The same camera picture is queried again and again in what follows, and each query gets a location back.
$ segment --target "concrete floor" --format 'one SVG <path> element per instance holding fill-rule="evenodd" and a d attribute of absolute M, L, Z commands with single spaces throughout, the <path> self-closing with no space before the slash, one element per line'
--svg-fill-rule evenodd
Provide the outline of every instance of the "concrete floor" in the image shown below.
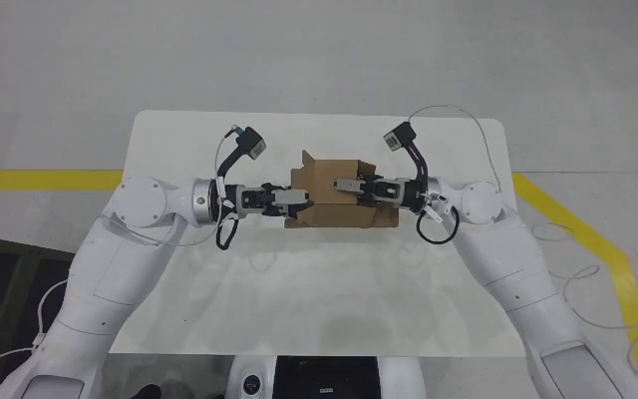
<path fill-rule="evenodd" d="M 145 109 L 408 115 L 452 103 L 500 120 L 512 169 L 635 267 L 636 17 L 633 0 L 0 0 L 0 168 L 121 169 Z M 75 250 L 108 196 L 0 192 L 0 238 Z M 599 262 L 575 243 L 543 249 L 557 272 Z M 606 269 L 573 301 L 621 321 Z M 591 333 L 624 355 L 624 333 Z M 186 380 L 199 398 L 224 385 L 191 373 L 206 359 L 160 360 L 110 359 L 109 389 Z M 535 397 L 522 359 L 423 364 L 434 398 Z"/>

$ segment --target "open cardboard box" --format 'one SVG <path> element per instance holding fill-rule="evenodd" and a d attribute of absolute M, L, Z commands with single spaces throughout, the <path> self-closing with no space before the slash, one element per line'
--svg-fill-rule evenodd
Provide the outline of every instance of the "open cardboard box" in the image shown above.
<path fill-rule="evenodd" d="M 337 179 L 355 180 L 358 175 L 373 175 L 376 167 L 358 160 L 315 160 L 305 150 L 303 168 L 290 171 L 294 189 L 304 189 L 314 205 L 301 211 L 296 219 L 287 219 L 286 228 L 299 227 L 396 227 L 399 210 L 387 203 L 357 205 L 357 195 L 335 190 Z"/>

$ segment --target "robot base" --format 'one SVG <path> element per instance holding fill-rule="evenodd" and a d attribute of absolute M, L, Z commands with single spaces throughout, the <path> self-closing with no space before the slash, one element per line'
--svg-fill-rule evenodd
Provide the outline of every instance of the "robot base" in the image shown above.
<path fill-rule="evenodd" d="M 226 398 L 426 399 L 416 357 L 235 356 Z"/>

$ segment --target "white tabletop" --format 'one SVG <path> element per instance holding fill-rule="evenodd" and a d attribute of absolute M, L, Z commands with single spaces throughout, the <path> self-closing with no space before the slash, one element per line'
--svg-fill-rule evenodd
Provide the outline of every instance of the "white tabletop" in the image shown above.
<path fill-rule="evenodd" d="M 400 117 L 145 111 L 135 121 L 125 177 L 179 185 L 212 176 L 216 145 L 233 124 L 268 145 L 240 160 L 229 184 L 288 184 L 301 150 L 361 159 L 387 178 L 416 174 L 382 136 Z M 502 124 L 481 120 L 505 201 L 515 207 Z M 431 176 L 493 181 L 482 137 L 467 119 L 413 118 Z M 224 145 L 225 157 L 234 143 Z M 230 250 L 210 240 L 179 248 L 158 287 L 127 321 L 112 352 L 386 356 L 522 356 L 506 315 L 473 280 L 454 247 L 423 242 L 416 218 L 398 228 L 284 229 L 281 218 L 243 220 Z M 192 230 L 187 239 L 208 234 Z M 433 221 L 424 232 L 443 237 Z"/>

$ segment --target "yellow floor line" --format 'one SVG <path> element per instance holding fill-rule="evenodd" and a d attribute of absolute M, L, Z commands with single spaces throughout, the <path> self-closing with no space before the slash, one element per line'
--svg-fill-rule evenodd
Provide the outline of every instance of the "yellow floor line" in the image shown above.
<path fill-rule="evenodd" d="M 0 170 L 0 190 L 113 190 L 122 171 Z"/>
<path fill-rule="evenodd" d="M 0 170 L 0 190 L 112 190 L 123 171 L 9 171 Z M 512 174 L 516 194 L 555 223 L 572 228 L 575 239 L 602 259 L 611 273 L 618 304 L 626 324 L 638 324 L 638 287 L 629 257 L 600 233 L 555 201 L 522 174 Z M 630 340 L 638 330 L 628 331 Z M 634 353 L 638 361 L 638 345 Z"/>
<path fill-rule="evenodd" d="M 525 176 L 514 173 L 512 178 L 519 197 L 552 222 L 572 228 L 576 241 L 607 264 L 624 323 L 638 325 L 638 287 L 629 256 Z M 638 339 L 638 330 L 628 330 L 627 335 L 630 341 Z M 638 345 L 634 350 L 634 358 L 638 362 Z"/>

